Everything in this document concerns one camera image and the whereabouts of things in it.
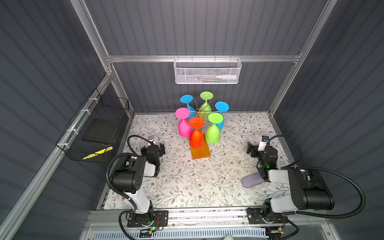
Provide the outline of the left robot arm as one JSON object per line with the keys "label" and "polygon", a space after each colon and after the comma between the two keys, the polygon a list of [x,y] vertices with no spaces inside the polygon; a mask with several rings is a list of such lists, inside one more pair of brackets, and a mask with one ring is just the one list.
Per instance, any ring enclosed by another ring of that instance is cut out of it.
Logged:
{"label": "left robot arm", "polygon": [[150,145],[141,149],[139,156],[133,153],[117,155],[108,165],[107,184],[116,194],[127,199],[131,205],[131,218],[134,224],[149,226],[155,218],[152,202],[141,189],[144,178],[159,175],[164,144]]}

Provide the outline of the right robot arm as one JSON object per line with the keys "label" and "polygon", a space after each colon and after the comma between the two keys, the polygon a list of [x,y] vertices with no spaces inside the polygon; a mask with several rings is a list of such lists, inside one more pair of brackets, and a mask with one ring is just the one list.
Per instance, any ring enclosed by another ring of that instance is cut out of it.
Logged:
{"label": "right robot arm", "polygon": [[273,223],[283,213],[298,210],[331,210],[335,201],[321,174],[317,170],[278,169],[278,151],[261,142],[260,146],[247,143],[246,153],[257,158],[258,172],[242,179],[243,187],[249,189],[262,183],[287,184],[290,194],[283,197],[268,198],[256,210],[259,218]]}

